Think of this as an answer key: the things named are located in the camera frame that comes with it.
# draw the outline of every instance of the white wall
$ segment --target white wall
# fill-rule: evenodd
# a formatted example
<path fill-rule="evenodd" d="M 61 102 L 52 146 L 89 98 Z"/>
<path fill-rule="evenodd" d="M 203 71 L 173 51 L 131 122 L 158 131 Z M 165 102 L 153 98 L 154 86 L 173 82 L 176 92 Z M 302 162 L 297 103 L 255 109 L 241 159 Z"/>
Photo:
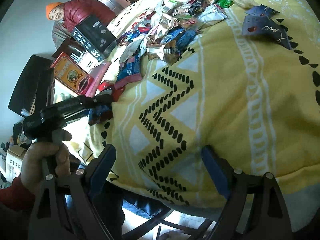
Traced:
<path fill-rule="evenodd" d="M 15 84 L 32 54 L 51 58 L 53 22 L 45 7 L 68 0 L 15 0 L 0 22 L 0 143 L 7 142 L 13 125 L 22 118 L 8 109 Z"/>

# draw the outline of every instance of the finger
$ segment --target finger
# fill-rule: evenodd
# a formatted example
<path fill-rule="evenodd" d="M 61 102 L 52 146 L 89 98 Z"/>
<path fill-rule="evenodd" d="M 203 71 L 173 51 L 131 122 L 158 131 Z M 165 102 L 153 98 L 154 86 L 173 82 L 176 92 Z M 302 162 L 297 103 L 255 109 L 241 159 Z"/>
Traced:
<path fill-rule="evenodd" d="M 57 165 L 55 171 L 59 177 L 70 175 L 70 160 L 69 160 L 69 158 L 67 158 L 64 163 Z"/>
<path fill-rule="evenodd" d="M 71 141 L 72 140 L 72 134 L 69 133 L 68 131 L 64 130 L 63 140 L 67 141 L 67 142 Z"/>
<path fill-rule="evenodd" d="M 56 154 L 57 164 L 64 163 L 68 157 L 69 157 L 68 147 L 65 144 L 62 144 L 59 147 L 59 150 Z"/>
<path fill-rule="evenodd" d="M 36 142 L 28 149 L 28 156 L 33 160 L 42 160 L 44 157 L 55 155 L 59 146 L 50 142 Z"/>

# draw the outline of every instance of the product box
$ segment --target product box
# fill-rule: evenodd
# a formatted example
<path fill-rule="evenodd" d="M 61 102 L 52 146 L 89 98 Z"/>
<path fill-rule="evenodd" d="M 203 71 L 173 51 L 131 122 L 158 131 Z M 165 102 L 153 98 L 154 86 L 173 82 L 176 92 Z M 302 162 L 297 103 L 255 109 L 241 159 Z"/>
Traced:
<path fill-rule="evenodd" d="M 95 15 L 81 21 L 71 34 L 98 61 L 104 60 L 116 46 L 116 37 Z"/>
<path fill-rule="evenodd" d="M 26 149 L 12 145 L 7 151 L 7 159 L 5 162 L 5 179 L 12 183 L 15 177 L 21 173 L 22 160 L 26 153 Z"/>
<path fill-rule="evenodd" d="M 77 95 L 84 95 L 93 82 L 93 77 L 80 68 L 64 52 L 60 54 L 51 67 L 54 68 L 55 78 Z"/>

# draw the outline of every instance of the candy package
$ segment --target candy package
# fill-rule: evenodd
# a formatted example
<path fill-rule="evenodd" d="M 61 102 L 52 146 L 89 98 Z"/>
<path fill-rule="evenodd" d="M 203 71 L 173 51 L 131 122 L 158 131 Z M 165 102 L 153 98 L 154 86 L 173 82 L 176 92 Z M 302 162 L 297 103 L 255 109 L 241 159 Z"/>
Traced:
<path fill-rule="evenodd" d="M 198 31 L 204 25 L 202 21 L 188 14 L 176 15 L 176 19 L 178 23 L 181 25 L 181 27 L 184 28 L 185 30 Z"/>
<path fill-rule="evenodd" d="M 208 6 L 204 12 L 197 15 L 197 19 L 205 23 L 205 25 L 202 26 L 203 28 L 214 25 L 227 18 L 223 10 L 215 4 Z"/>
<path fill-rule="evenodd" d="M 259 6 L 252 7 L 250 10 L 246 11 L 245 13 L 252 15 L 252 16 L 271 17 L 274 14 L 277 14 L 279 12 L 276 10 L 273 10 L 272 8 L 270 8 L 268 6 L 261 4 Z"/>
<path fill-rule="evenodd" d="M 129 58 L 125 63 L 120 64 L 120 71 L 114 85 L 115 89 L 125 86 L 128 83 L 140 81 L 140 59 L 138 55 Z"/>
<path fill-rule="evenodd" d="M 232 0 L 218 0 L 216 3 L 220 8 L 229 8 L 232 4 L 233 1 Z"/>
<path fill-rule="evenodd" d="M 285 30 L 269 17 L 247 15 L 244 18 L 242 35 L 267 35 L 286 49 L 292 49 Z"/>

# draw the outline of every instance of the floor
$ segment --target floor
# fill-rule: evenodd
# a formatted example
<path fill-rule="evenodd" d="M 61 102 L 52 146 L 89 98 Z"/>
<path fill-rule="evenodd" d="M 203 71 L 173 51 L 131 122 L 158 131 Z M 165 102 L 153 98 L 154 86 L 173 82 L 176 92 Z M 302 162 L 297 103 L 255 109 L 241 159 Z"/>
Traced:
<path fill-rule="evenodd" d="M 141 224 L 147 221 L 147 219 L 142 218 L 132 213 L 131 211 L 128 211 L 126 209 L 123 209 L 123 211 L 125 214 L 125 221 L 122 227 L 122 234 L 129 232 L 130 230 L 140 226 Z M 183 225 L 186 227 L 198 228 L 205 219 L 182 214 L 178 211 L 173 211 L 165 220 L 175 224 Z M 213 222 L 210 225 L 208 232 L 213 229 L 214 225 L 215 225 L 215 222 Z M 163 224 L 160 224 L 160 226 L 161 226 L 160 240 L 186 240 L 189 237 L 188 235 L 173 231 L 172 228 L 170 228 L 169 226 L 166 226 Z M 140 238 L 140 240 L 155 240 L 157 232 L 158 232 L 158 226 L 156 226 L 149 233 L 145 234 L 142 238 Z"/>

